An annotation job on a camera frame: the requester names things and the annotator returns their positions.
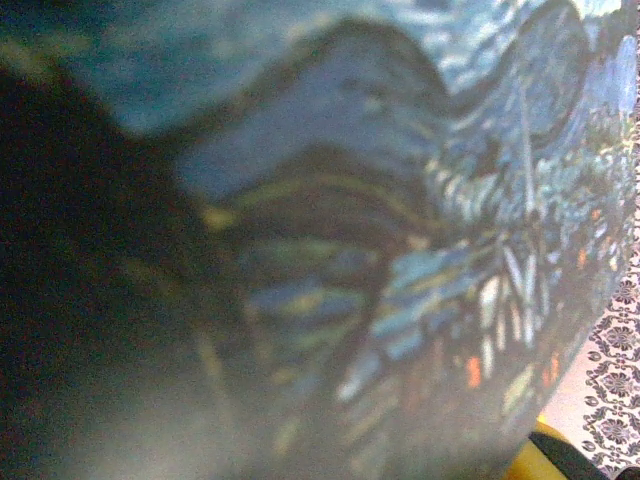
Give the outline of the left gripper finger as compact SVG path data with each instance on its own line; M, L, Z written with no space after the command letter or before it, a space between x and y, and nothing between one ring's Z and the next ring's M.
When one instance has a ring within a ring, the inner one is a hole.
M558 430L538 420L507 480L610 480Z

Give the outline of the starry night painted tin box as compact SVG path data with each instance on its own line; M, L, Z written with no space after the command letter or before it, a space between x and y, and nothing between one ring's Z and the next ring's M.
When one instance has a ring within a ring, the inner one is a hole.
M0 0L0 480L507 480L633 249L638 0Z

